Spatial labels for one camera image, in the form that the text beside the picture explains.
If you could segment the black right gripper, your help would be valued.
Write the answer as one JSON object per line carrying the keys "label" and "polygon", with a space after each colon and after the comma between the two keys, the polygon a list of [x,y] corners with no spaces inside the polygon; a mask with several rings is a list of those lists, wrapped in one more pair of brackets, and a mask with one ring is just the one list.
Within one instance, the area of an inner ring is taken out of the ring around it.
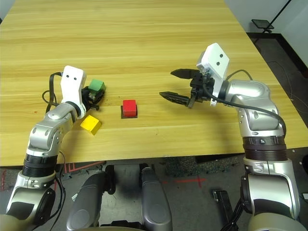
{"label": "black right gripper", "polygon": [[164,99],[189,108],[192,108],[195,102],[201,103],[211,100],[207,92],[213,93],[215,80],[211,77],[210,72],[202,74],[199,70],[181,68],[171,71],[170,74],[182,79],[192,79],[190,82],[191,97],[170,91],[159,92],[159,95]]}

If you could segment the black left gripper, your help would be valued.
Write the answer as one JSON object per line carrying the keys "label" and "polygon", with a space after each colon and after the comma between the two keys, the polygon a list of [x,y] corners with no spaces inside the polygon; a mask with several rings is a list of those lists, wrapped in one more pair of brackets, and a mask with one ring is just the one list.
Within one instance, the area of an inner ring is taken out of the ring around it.
{"label": "black left gripper", "polygon": [[86,112],[88,112],[90,109],[95,109],[96,111],[99,111],[100,106],[98,104],[103,98],[104,94],[105,89],[92,90],[88,87],[84,87],[81,90],[81,95],[82,102],[86,108]]}

